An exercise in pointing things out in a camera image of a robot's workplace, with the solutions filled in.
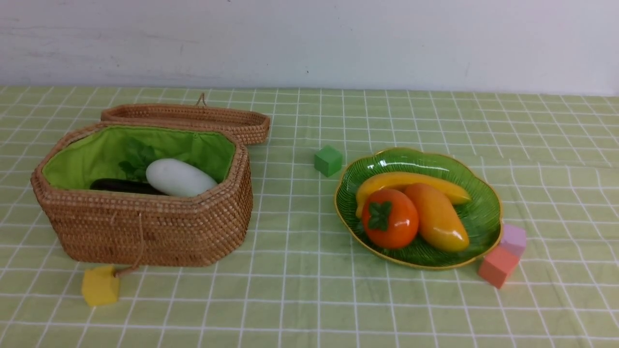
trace green plate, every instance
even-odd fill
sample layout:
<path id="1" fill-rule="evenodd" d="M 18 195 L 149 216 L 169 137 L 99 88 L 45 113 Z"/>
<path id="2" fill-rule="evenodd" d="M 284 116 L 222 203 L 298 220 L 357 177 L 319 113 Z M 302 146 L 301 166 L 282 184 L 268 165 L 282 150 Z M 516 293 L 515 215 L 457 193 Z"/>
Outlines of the green plate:
<path id="1" fill-rule="evenodd" d="M 373 244 L 355 215 L 357 188 L 369 177 L 386 172 L 411 172 L 451 181 L 464 189 L 471 202 L 455 206 L 470 245 L 461 253 L 445 253 L 430 246 L 420 235 L 403 249 L 387 250 Z M 407 147 L 395 147 L 349 164 L 335 191 L 335 209 L 353 237 L 374 254 L 414 268 L 451 269 L 469 264 L 489 253 L 503 234 L 503 206 L 494 189 L 459 161 Z"/>

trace green cube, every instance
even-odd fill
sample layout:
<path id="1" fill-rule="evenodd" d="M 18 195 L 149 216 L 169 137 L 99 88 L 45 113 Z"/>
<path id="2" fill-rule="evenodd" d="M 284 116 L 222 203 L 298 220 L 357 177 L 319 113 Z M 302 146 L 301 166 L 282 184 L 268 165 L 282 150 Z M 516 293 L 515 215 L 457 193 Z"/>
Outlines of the green cube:
<path id="1" fill-rule="evenodd" d="M 314 169 L 329 177 L 342 168 L 343 158 L 338 150 L 327 145 L 314 155 Z"/>

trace yellow cube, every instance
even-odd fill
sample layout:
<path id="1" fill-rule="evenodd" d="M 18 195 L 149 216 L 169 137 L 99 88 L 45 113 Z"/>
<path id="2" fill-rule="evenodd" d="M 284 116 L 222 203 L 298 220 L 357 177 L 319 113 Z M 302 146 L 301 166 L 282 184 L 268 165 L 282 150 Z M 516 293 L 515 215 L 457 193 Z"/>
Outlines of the yellow cube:
<path id="1" fill-rule="evenodd" d="M 82 296 L 88 306 L 103 306 L 116 303 L 120 289 L 120 279 L 114 276 L 114 266 L 101 266 L 87 269 L 82 281 Z"/>

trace orange persimmon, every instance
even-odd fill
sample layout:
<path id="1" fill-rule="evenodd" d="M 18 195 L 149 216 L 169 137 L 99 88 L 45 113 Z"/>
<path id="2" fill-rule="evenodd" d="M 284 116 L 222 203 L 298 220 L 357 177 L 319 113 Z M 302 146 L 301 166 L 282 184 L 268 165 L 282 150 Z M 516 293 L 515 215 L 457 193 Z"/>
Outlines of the orange persimmon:
<path id="1" fill-rule="evenodd" d="M 385 249 L 400 249 L 417 236 L 419 216 L 413 202 L 396 189 L 380 189 L 363 205 L 361 222 L 368 238 Z"/>

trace yellow banana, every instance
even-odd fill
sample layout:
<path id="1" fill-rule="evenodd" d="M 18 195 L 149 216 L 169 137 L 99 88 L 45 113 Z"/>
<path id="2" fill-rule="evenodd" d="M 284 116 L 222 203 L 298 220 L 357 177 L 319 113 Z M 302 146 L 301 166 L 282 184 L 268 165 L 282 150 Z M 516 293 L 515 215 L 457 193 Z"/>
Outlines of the yellow banana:
<path id="1" fill-rule="evenodd" d="M 424 183 L 436 188 L 445 194 L 453 205 L 470 202 L 470 195 L 464 188 L 443 179 L 408 172 L 380 173 L 364 181 L 357 190 L 357 217 L 361 217 L 363 205 L 373 192 L 384 188 L 403 191 L 408 185 L 416 183 Z"/>

